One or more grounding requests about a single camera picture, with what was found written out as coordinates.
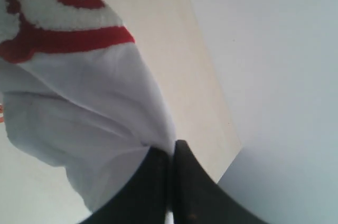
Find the ceiling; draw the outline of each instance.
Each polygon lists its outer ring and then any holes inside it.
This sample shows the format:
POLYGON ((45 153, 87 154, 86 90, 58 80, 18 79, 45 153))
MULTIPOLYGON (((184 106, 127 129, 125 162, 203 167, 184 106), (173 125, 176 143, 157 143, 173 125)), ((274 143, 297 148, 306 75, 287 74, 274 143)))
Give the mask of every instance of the ceiling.
POLYGON ((221 186, 269 223, 336 223, 337 0, 191 1, 243 143, 221 186))

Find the red print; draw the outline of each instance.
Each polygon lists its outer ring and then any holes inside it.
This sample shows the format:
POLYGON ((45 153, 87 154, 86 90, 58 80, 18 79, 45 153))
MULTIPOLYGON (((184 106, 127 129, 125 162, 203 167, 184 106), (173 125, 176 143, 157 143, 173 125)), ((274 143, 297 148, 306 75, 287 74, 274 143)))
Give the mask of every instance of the red print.
MULTIPOLYGON (((57 0, 65 6, 104 9, 102 0, 57 0)), ((102 49, 114 44, 133 42, 131 34, 121 26, 90 30, 44 30, 30 23, 21 11, 19 0, 8 0, 7 13, 18 14, 20 30, 16 37, 0 43, 0 57, 10 63, 28 61, 36 52, 70 53, 102 49)))

